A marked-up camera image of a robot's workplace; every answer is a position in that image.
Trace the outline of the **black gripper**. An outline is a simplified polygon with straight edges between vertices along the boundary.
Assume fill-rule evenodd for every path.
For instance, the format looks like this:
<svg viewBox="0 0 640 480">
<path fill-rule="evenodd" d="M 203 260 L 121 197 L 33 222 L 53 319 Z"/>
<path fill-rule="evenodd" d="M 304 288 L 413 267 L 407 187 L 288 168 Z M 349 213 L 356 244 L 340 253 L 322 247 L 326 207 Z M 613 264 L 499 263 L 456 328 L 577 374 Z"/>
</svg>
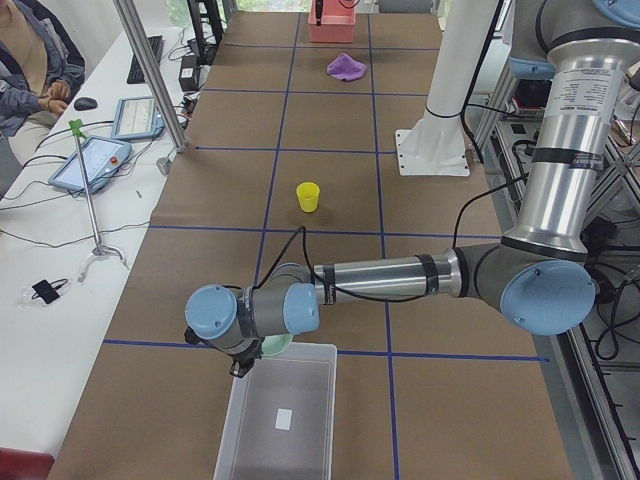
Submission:
<svg viewBox="0 0 640 480">
<path fill-rule="evenodd" d="M 233 356 L 229 374 L 232 377 L 245 377 L 253 369 L 256 361 L 260 359 L 260 354 L 249 356 Z"/>
</svg>

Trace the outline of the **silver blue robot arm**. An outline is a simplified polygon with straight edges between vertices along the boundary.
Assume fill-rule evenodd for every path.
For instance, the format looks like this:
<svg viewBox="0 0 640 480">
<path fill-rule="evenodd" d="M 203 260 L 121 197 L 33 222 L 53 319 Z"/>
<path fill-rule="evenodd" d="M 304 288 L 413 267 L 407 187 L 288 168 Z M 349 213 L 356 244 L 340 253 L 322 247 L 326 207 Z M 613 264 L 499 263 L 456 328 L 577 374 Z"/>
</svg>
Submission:
<svg viewBox="0 0 640 480">
<path fill-rule="evenodd" d="M 342 298 L 471 297 L 535 335 L 581 323 L 595 286 L 580 234 L 626 69 L 639 59 L 639 5 L 520 1 L 513 46 L 519 59 L 549 61 L 553 80 L 517 221 L 499 243 L 400 259 L 278 264 L 240 292 L 207 285 L 186 304 L 186 341 L 229 355 L 231 374 L 242 377 L 267 337 L 317 329 L 320 307 Z"/>
</svg>

